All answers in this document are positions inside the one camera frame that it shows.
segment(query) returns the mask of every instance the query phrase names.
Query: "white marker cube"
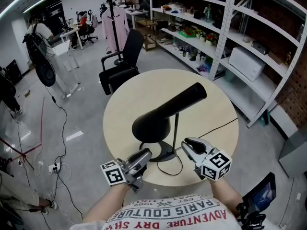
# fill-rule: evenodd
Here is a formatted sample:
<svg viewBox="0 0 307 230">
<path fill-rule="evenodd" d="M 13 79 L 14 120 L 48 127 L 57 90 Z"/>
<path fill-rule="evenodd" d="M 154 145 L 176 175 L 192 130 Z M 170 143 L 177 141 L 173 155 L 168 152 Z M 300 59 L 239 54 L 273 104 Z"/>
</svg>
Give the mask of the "white marker cube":
<svg viewBox="0 0 307 230">
<path fill-rule="evenodd" d="M 211 180 L 218 181 L 229 171 L 232 159 L 223 150 L 204 160 L 201 165 L 201 174 Z"/>
<path fill-rule="evenodd" d="M 120 166 L 114 160 L 100 165 L 100 168 L 110 186 L 126 182 Z"/>
</svg>

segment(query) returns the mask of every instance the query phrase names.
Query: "chair armrest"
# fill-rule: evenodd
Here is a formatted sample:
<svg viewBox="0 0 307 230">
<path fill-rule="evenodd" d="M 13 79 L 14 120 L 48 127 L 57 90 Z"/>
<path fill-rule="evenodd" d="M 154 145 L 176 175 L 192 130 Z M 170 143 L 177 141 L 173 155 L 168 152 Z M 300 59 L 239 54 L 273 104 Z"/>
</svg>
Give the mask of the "chair armrest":
<svg viewBox="0 0 307 230">
<path fill-rule="evenodd" d="M 105 61 L 106 61 L 106 59 L 111 58 L 111 57 L 113 57 L 113 56 L 118 56 L 118 55 L 120 55 L 120 54 L 122 54 L 122 53 L 123 53 L 123 51 L 119 51 L 119 52 L 116 52 L 116 53 L 114 53 L 114 54 L 111 54 L 111 55 L 102 57 L 102 58 L 101 58 L 101 64 L 102 64 L 102 68 L 104 69 L 104 71 L 106 70 L 106 68 L 105 68 Z"/>
</svg>

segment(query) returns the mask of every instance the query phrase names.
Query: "white t-shirt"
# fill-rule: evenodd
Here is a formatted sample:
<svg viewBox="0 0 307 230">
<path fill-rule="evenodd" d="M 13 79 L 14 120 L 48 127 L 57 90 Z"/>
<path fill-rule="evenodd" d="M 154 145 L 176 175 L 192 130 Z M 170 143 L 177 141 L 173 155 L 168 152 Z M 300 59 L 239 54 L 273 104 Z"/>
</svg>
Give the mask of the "white t-shirt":
<svg viewBox="0 0 307 230">
<path fill-rule="evenodd" d="M 34 26 L 35 25 L 30 25 L 30 27 L 27 31 L 27 34 L 33 33 Z M 47 39 L 52 35 L 52 32 L 49 30 L 49 28 L 46 27 L 43 23 L 38 23 L 35 33 L 36 33 L 36 35 L 40 36 L 44 40 L 45 44 L 47 45 L 47 50 L 46 50 L 47 53 L 49 53 L 50 56 L 54 55 L 55 50 L 50 45 L 50 43 L 47 41 Z"/>
<path fill-rule="evenodd" d="M 267 220 L 267 230 L 277 230 Z M 70 230 L 115 229 L 189 229 L 240 230 L 230 210 L 215 198 L 186 195 L 167 199 L 135 201 L 116 212 L 107 222 L 94 221 L 74 225 Z"/>
</svg>

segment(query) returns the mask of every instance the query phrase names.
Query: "power strip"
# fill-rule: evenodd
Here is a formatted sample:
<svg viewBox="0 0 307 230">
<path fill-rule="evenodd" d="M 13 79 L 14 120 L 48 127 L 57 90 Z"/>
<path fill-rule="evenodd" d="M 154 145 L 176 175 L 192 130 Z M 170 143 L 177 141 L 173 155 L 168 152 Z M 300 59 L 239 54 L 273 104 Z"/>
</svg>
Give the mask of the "power strip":
<svg viewBox="0 0 307 230">
<path fill-rule="evenodd" d="M 54 168 L 55 168 L 56 172 L 59 172 L 60 164 L 57 163 L 57 166 L 55 166 L 54 164 L 50 165 L 49 166 L 49 174 L 52 174 L 53 172 L 55 172 Z"/>
</svg>

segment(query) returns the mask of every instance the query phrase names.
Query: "round table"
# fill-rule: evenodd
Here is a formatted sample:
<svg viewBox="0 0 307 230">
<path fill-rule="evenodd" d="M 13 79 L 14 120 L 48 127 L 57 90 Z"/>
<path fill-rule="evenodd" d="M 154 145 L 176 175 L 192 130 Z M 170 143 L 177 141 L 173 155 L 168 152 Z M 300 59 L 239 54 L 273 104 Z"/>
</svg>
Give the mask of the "round table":
<svg viewBox="0 0 307 230">
<path fill-rule="evenodd" d="M 167 102 L 191 85 L 199 82 L 207 92 L 207 98 L 179 113 L 176 148 L 186 137 L 200 137 L 207 132 L 237 118 L 235 109 L 224 92 L 213 82 L 196 73 L 178 69 L 152 70 L 133 77 L 121 85 L 110 98 L 104 113 L 103 130 L 106 144 L 115 158 L 126 159 L 138 151 L 140 141 L 132 133 L 135 119 Z M 164 139 L 172 145 L 175 116 L 171 117 L 171 131 Z M 214 147 L 232 155 L 239 135 L 238 120 L 202 137 Z M 160 151 L 152 150 L 153 157 Z M 164 186 L 184 186 L 200 182 L 193 171 L 194 163 L 182 149 L 177 151 L 183 163 L 179 175 L 161 172 L 156 162 L 149 162 L 143 180 Z M 160 169 L 176 174 L 181 169 L 177 158 L 160 162 Z"/>
</svg>

